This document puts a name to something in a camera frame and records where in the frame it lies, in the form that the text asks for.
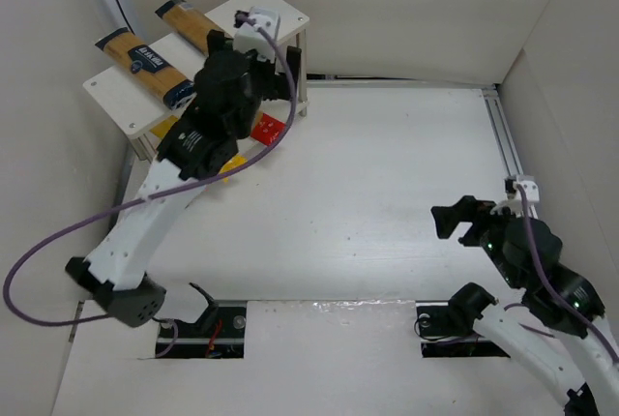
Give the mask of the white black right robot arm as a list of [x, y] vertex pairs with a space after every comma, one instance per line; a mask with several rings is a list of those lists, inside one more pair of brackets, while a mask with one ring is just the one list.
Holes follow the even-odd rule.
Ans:
[[473, 282], [448, 300], [448, 315], [457, 334], [490, 340], [534, 375], [565, 414], [615, 415], [618, 343], [604, 303], [589, 281], [561, 263], [561, 239], [531, 217], [539, 200], [538, 193], [519, 187], [499, 203], [466, 195], [430, 213], [441, 239], [469, 223], [459, 242], [485, 252], [509, 288], [522, 291], [522, 306], [566, 351], [506, 316], [497, 299]]

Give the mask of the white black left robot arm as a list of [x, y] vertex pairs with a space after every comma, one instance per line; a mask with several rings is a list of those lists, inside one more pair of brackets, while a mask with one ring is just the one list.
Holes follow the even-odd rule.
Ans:
[[265, 101], [296, 102], [303, 52], [280, 48], [264, 28], [207, 37], [209, 54], [193, 81], [194, 97], [163, 137], [134, 205], [105, 239], [65, 271], [104, 314], [137, 328], [161, 309], [166, 290], [147, 268], [189, 203], [227, 176], [224, 165], [261, 119]]

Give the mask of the red spaghetti bag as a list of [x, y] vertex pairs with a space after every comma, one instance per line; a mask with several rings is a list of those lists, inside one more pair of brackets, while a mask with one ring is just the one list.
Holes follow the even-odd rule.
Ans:
[[285, 130], [285, 124], [269, 114], [260, 112], [254, 122], [251, 138], [269, 146], [278, 139]]

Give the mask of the clear navy-end spaghetti bag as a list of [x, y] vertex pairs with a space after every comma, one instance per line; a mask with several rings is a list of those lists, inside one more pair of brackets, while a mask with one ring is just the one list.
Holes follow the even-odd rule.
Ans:
[[168, 0], [155, 10], [155, 14], [204, 55], [208, 55], [212, 47], [223, 48], [228, 41], [214, 21], [186, 0]]

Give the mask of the navy label spaghetti bag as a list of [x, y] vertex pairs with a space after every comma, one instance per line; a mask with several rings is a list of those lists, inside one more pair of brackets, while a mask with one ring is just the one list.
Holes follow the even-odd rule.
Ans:
[[119, 28], [95, 46], [169, 110], [185, 107], [194, 98], [193, 82], [129, 28]]

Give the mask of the yellow spaghetti bag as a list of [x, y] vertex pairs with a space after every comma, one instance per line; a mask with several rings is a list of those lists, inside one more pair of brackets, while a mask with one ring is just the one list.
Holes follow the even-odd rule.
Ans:
[[156, 160], [171, 162], [182, 181], [211, 178], [247, 162], [236, 139], [220, 126], [200, 130], [188, 119], [170, 116], [150, 132], [160, 140]]

